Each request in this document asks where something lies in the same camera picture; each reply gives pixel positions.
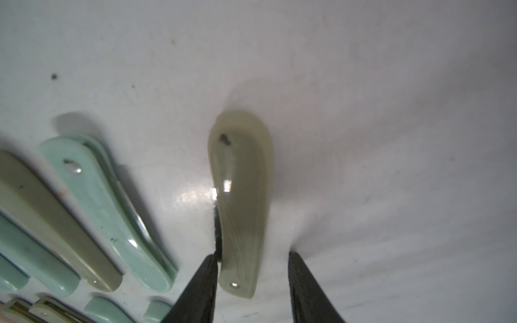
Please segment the large olive knife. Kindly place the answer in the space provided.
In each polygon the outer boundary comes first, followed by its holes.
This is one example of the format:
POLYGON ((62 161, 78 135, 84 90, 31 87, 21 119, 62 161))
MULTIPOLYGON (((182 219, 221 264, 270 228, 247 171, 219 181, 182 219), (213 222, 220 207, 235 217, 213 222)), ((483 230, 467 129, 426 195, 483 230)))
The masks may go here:
POLYGON ((207 152, 215 204, 219 286, 235 297, 254 297, 269 217, 274 147, 264 122, 226 110, 209 133, 207 152))

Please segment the mint folding fruit knife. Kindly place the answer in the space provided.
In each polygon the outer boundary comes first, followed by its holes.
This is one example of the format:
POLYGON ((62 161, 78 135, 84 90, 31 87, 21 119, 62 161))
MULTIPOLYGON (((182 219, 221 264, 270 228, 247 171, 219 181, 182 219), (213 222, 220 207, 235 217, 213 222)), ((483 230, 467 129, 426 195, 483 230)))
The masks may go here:
POLYGON ((105 146, 71 134, 47 139, 39 149, 130 274, 148 289, 169 292, 176 267, 153 241, 105 146))
POLYGON ((1 255, 1 288, 11 292, 17 292, 24 288, 30 278, 1 255))
POLYGON ((78 274, 4 216, 1 216, 1 255, 55 296, 70 296, 79 286, 78 274))

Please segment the olive green folding fruit knife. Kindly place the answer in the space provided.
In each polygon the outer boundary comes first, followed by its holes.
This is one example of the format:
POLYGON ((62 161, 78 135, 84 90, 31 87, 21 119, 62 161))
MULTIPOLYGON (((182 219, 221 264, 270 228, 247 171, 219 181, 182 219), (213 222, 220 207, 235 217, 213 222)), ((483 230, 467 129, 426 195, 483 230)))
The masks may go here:
POLYGON ((80 280, 114 292, 122 274, 58 198, 16 156, 1 151, 1 216, 69 266, 80 280))

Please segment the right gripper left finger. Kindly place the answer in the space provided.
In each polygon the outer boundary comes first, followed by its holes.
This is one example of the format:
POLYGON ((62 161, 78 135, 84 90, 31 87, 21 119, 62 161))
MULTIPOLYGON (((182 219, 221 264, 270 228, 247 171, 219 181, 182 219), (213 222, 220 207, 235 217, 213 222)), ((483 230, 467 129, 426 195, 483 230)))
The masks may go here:
POLYGON ((162 323, 212 323, 218 286, 218 261, 206 256, 162 323))

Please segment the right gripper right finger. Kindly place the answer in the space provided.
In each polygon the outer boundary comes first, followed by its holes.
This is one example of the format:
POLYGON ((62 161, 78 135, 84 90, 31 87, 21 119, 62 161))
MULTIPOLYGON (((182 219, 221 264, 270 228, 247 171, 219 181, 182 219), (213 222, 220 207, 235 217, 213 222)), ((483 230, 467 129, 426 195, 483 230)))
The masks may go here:
POLYGON ((318 281, 295 251, 289 252, 289 292, 296 323, 345 323, 318 281))

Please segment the mint knife bottom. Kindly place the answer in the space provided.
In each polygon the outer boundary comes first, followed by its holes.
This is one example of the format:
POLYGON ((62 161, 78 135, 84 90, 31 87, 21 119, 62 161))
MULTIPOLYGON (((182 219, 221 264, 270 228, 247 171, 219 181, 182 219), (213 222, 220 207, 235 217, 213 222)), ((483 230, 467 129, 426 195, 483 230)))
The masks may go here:
POLYGON ((147 323, 161 323, 171 311, 172 306, 158 300, 151 301, 144 313, 144 320, 147 323))

